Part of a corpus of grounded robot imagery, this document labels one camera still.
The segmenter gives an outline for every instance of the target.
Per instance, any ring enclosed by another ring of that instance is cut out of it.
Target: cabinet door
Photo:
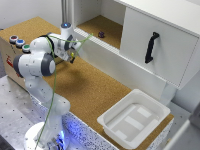
[[[153,32],[160,37],[154,41],[153,60],[146,64],[145,56]],[[179,86],[197,41],[198,38],[191,34],[127,8],[120,54]]]

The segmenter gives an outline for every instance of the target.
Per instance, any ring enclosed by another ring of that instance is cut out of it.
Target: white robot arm
[[[50,33],[47,36],[39,37],[33,40],[30,44],[30,54],[16,56],[13,62],[15,71],[24,78],[25,86],[31,97],[40,101],[46,107],[50,107],[53,96],[52,88],[42,79],[42,76],[51,76],[55,71],[55,62],[52,57],[52,49],[54,54],[65,61],[73,63],[74,58],[71,56],[73,49],[78,49],[80,42],[74,39],[74,31],[69,23],[61,25],[61,35]],[[43,134],[39,141],[39,150],[66,149],[67,145],[63,139],[62,144],[55,144],[55,141],[60,137],[63,130],[62,115],[69,112],[70,102],[58,94],[54,96],[54,103],[50,115],[47,118]],[[33,139],[35,144],[39,139],[41,130]]]

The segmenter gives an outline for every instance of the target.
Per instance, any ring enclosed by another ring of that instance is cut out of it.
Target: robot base
[[[40,129],[43,127],[43,125],[44,125],[44,122],[35,124],[26,132],[25,137],[24,137],[24,150],[49,150],[48,146],[41,148],[39,147],[39,144],[37,146],[37,149],[35,149],[36,142],[34,138],[37,135],[37,133],[40,131]],[[69,145],[69,139],[65,140],[65,144]]]

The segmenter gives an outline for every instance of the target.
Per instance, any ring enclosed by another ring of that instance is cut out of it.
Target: cork countertop
[[[60,34],[60,29],[36,17],[0,31],[0,37],[9,41],[11,35],[18,35],[29,44],[35,38],[48,32]],[[56,93],[70,101],[70,111],[122,150],[122,147],[104,133],[102,126],[97,123],[97,118],[127,95],[131,89],[79,57],[76,58],[74,64],[67,62],[58,64],[56,70]],[[53,87],[54,76],[44,79]],[[171,114],[166,117],[137,150],[146,149],[172,119]]]

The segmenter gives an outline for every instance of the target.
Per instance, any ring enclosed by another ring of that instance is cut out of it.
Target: white plastic bin
[[[97,120],[122,147],[136,149],[169,113],[169,108],[136,89]]]

